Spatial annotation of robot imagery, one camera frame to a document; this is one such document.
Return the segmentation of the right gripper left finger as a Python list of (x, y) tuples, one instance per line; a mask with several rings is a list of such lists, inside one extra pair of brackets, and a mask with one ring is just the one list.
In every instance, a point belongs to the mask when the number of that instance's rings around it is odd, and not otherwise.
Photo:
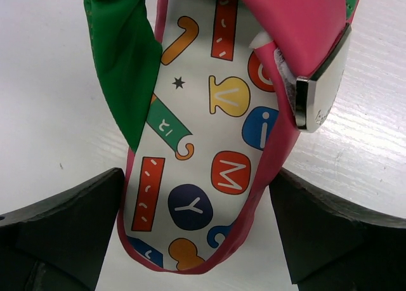
[(113, 168), (1, 215), (1, 290), (94, 290), (123, 187)]

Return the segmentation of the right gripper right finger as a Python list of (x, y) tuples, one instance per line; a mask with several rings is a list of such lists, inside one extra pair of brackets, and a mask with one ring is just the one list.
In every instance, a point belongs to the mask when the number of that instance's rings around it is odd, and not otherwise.
[(285, 169), (269, 188), (299, 290), (405, 290), (405, 219), (350, 202)]

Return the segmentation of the pink patterned sandal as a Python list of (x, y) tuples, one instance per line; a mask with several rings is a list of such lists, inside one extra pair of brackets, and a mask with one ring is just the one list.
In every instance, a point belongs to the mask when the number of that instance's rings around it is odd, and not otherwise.
[(245, 241), (266, 187), (336, 99), (359, 0), (84, 0), (128, 145), (117, 230), (153, 271), (206, 273)]

